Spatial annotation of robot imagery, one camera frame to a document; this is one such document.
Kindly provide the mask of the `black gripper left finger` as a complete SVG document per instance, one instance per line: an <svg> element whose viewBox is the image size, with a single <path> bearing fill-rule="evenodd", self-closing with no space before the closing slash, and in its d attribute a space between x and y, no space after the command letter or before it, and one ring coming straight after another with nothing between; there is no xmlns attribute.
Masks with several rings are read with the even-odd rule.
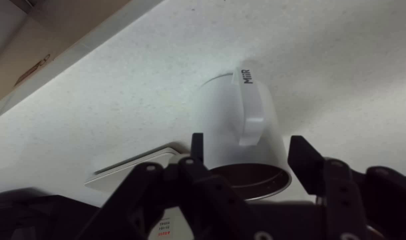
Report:
<svg viewBox="0 0 406 240"><path fill-rule="evenodd" d="M191 155L163 168L139 164L91 222L91 240L150 240L168 208L179 207L196 240L252 240L249 206L204 166L203 135Z"/></svg>

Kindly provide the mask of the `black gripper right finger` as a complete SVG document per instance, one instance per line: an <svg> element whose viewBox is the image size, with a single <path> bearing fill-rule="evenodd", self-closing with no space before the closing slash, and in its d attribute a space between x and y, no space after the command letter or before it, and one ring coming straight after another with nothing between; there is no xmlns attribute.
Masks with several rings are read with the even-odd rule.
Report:
<svg viewBox="0 0 406 240"><path fill-rule="evenodd" d="M327 214L329 240L406 240L406 176L384 166L365 172L323 156L293 136L288 164Z"/></svg>

